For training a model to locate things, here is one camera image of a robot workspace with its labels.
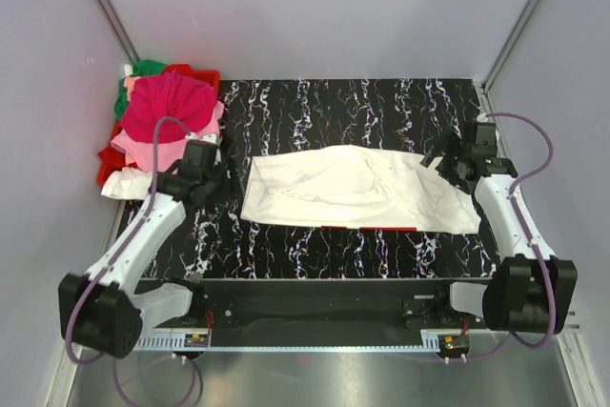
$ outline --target wall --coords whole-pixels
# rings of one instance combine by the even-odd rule
[[[43,405],[57,285],[97,257],[114,204],[95,185],[125,58],[93,0],[0,0],[0,393]]]
[[[600,380],[610,376],[608,24],[608,0],[543,0],[491,91],[497,110],[537,119],[555,142],[548,172],[523,189],[542,233],[577,264],[577,310]],[[530,128],[502,127],[518,170],[542,162],[543,142]]]
[[[482,79],[526,2],[112,1],[142,56],[234,79]]]

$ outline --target black marble table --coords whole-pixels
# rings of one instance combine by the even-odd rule
[[[246,184],[253,156],[358,145],[426,153],[480,112],[470,80],[225,81],[222,127]],[[128,202],[120,230],[139,209]],[[479,234],[294,228],[242,221],[234,200],[200,210],[168,238],[145,278],[487,276],[498,249]]]

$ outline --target pile of clothes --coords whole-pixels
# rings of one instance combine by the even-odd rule
[[[102,177],[102,195],[114,199],[144,199],[153,179],[153,135],[159,119],[173,116],[201,137],[220,134],[224,106],[216,90],[194,77],[190,66],[145,60],[133,65],[119,82],[114,105],[120,132],[99,153],[114,172]],[[158,136],[158,170],[166,171],[182,158],[187,135],[166,122]]]

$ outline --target gray floor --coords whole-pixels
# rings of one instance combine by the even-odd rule
[[[472,354],[494,348],[473,336]],[[167,407],[186,393],[188,367],[161,354],[132,354],[119,362],[124,390],[141,406]],[[196,363],[204,378],[185,405],[197,406],[576,406],[553,342],[532,351],[515,341],[488,360],[445,366],[385,354],[206,354]],[[79,368],[70,407],[122,406],[112,386],[111,360]]]

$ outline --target green cloth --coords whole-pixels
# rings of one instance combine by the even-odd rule
[[[129,76],[160,75],[166,67],[168,67],[168,65],[163,64],[162,62],[145,59],[143,61],[138,61],[133,64],[133,72]],[[114,115],[116,116],[117,121],[119,121],[123,117],[127,106],[130,104],[127,100],[127,89],[123,86],[124,81],[125,78],[118,82],[118,98],[114,103]]]

